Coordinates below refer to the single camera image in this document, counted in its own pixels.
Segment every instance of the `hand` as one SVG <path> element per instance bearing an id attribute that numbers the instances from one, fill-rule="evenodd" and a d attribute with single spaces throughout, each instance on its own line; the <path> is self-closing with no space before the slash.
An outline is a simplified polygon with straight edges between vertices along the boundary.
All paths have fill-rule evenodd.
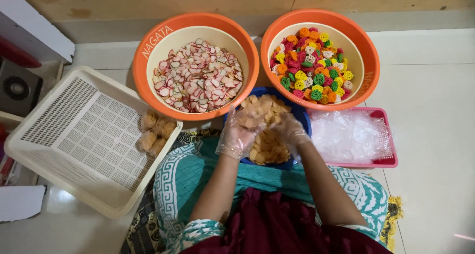
<path id="1" fill-rule="evenodd" d="M 300 121 L 292 114 L 280 114 L 279 116 L 280 123 L 273 124 L 270 128 L 280 135 L 294 159 L 300 161 L 297 146 L 306 142 L 312 143 L 312 139 L 307 135 Z"/>
<path id="2" fill-rule="evenodd" d="M 236 160 L 249 156 L 254 139 L 264 129 L 265 123 L 257 125 L 254 129 L 247 129 L 238 123 L 241 115 L 236 116 L 233 105 L 229 107 L 228 118 L 219 137 L 216 154 L 225 154 Z"/>

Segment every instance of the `baseboard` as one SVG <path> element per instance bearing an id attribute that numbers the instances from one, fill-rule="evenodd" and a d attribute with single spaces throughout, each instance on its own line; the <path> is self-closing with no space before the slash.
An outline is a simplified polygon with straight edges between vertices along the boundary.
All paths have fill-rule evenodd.
<path id="1" fill-rule="evenodd" d="M 412 11 L 344 14 L 366 32 L 475 27 L 475 10 Z M 251 36 L 262 36 L 279 15 L 233 16 Z M 140 41 L 164 19 L 132 19 L 107 21 L 66 21 L 53 23 L 74 43 Z"/>

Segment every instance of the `orange plastic bowl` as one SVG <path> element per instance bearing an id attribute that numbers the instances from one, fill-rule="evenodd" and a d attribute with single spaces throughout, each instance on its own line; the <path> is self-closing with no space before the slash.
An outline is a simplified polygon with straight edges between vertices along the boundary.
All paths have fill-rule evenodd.
<path id="1" fill-rule="evenodd" d="M 315 24 L 316 27 L 318 24 L 332 27 L 348 37 L 351 43 L 356 46 L 357 50 L 359 51 L 360 58 L 359 60 L 355 61 L 359 62 L 362 59 L 364 72 L 361 70 L 361 81 L 359 82 L 358 86 L 355 87 L 355 93 L 353 93 L 351 97 L 338 104 L 319 105 L 296 97 L 287 91 L 282 85 L 280 85 L 280 82 L 272 73 L 269 66 L 269 53 L 273 51 L 273 49 L 270 49 L 270 47 L 274 38 L 276 38 L 276 36 L 278 36 L 282 30 L 299 23 L 308 23 L 307 27 L 312 27 L 312 23 Z M 282 15 L 276 21 L 274 21 L 274 23 L 272 23 L 272 25 L 265 32 L 264 38 L 262 39 L 261 60 L 265 74 L 269 78 L 270 82 L 285 97 L 306 108 L 323 111 L 338 111 L 358 106 L 364 102 L 366 98 L 368 98 L 368 96 L 370 96 L 370 94 L 373 92 L 380 76 L 380 60 L 378 58 L 378 53 L 376 52 L 376 48 L 374 47 L 370 38 L 368 35 L 366 35 L 366 32 L 364 32 L 364 30 L 355 22 L 343 15 L 320 9 L 302 9 L 292 11 L 288 14 Z M 348 63 L 348 69 L 351 70 L 352 60 L 348 59 Z"/>
<path id="2" fill-rule="evenodd" d="M 243 86 L 227 105 L 205 113 L 185 113 L 167 105 L 153 87 L 153 69 L 168 58 L 171 49 L 177 51 L 197 38 L 214 46 L 226 48 L 241 63 Z M 175 16 L 152 28 L 142 39 L 134 55 L 133 73 L 142 98 L 157 111 L 180 120 L 205 120 L 224 115 L 232 104 L 238 106 L 251 92 L 258 78 L 259 57 L 256 45 L 242 27 L 217 14 L 190 13 Z"/>

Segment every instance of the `white tile floor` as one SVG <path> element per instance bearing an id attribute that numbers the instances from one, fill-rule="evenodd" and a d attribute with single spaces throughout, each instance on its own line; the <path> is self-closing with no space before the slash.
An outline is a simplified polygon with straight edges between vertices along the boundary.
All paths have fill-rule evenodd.
<path id="1" fill-rule="evenodd" d="M 394 132 L 398 167 L 369 172 L 404 203 L 395 253 L 475 253 L 475 29 L 369 35 L 381 74 L 360 106 L 385 109 Z M 87 65 L 134 89 L 137 44 L 78 45 L 65 70 Z M 269 85 L 261 73 L 257 86 Z M 185 128 L 221 124 L 218 118 Z M 0 225 L 2 253 L 118 253 L 134 211 L 109 220 L 50 185 L 41 215 Z"/>

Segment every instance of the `yellow fringe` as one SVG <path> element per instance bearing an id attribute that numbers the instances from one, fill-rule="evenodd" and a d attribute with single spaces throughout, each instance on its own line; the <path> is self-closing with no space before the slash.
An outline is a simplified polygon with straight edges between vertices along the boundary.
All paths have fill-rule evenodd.
<path id="1" fill-rule="evenodd" d="M 386 231 L 388 229 L 388 226 L 390 225 L 390 230 L 388 231 L 388 249 L 391 252 L 394 252 L 394 235 L 396 233 L 396 221 L 399 218 L 403 218 L 403 210 L 402 210 L 402 202 L 401 202 L 401 197 L 400 196 L 390 196 L 388 199 L 388 202 L 390 204 L 395 204 L 398 207 L 398 213 L 394 216 L 390 216 L 390 212 L 388 210 L 388 213 L 386 214 L 386 221 L 384 222 L 384 227 L 383 231 Z M 381 234 L 380 235 L 381 241 L 385 242 L 386 239 L 385 237 Z"/>

